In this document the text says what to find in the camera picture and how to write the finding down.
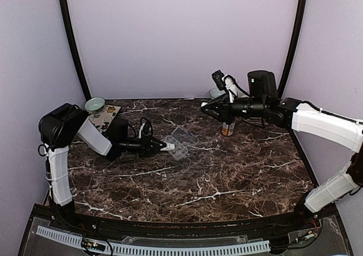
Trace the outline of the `small white pill bottle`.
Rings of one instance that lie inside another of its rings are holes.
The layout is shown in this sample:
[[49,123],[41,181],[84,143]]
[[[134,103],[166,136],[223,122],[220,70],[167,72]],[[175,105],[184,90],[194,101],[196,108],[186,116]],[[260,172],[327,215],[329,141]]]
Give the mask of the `small white pill bottle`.
[[166,147],[162,148],[161,151],[173,151],[175,149],[175,145],[172,143],[167,143]]

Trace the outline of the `orange pill bottle grey cap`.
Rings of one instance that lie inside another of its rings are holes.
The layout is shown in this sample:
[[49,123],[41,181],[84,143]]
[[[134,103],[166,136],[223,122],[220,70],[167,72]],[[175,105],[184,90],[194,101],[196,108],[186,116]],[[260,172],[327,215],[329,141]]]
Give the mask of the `orange pill bottle grey cap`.
[[234,133],[234,128],[235,128],[235,122],[232,122],[230,124],[227,122],[223,122],[222,134],[226,137],[232,136]]

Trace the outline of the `clear plastic pill organizer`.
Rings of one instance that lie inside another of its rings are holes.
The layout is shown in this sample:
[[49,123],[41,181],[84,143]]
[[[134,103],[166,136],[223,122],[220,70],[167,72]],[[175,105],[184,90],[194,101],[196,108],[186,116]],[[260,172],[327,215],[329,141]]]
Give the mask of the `clear plastic pill organizer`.
[[168,152],[178,161],[188,155],[188,147],[196,146],[199,139],[191,131],[183,127],[176,127],[170,135],[164,137],[163,141],[174,144],[174,149]]

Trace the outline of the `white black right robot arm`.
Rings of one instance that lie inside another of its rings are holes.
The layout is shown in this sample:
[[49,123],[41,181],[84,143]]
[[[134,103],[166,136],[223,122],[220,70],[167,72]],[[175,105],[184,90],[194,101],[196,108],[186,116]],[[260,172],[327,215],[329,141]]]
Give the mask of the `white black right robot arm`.
[[302,198],[289,218],[293,229],[303,229],[311,221],[312,213],[362,187],[362,120],[328,112],[306,100],[282,99],[278,95],[275,75],[265,70],[247,74],[249,90],[244,97],[238,96],[237,92],[242,88],[231,75],[218,70],[212,78],[224,92],[201,105],[201,111],[212,118],[230,125],[237,117],[259,117],[279,128],[335,142],[354,153],[339,173]]

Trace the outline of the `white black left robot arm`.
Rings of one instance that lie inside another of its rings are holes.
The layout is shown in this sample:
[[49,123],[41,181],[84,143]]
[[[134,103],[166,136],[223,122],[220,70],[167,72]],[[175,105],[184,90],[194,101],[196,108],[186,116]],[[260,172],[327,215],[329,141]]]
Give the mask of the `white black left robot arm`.
[[129,135],[129,128],[127,120],[115,119],[106,133],[102,133],[92,123],[88,112],[69,103],[43,116],[39,122],[42,142],[39,147],[44,151],[39,154],[46,158],[46,179],[52,202],[59,207],[73,203],[67,162],[69,146],[76,136],[111,162],[121,157],[123,152],[147,158],[175,148],[173,143],[154,137],[152,124],[144,117],[139,131],[133,136]]

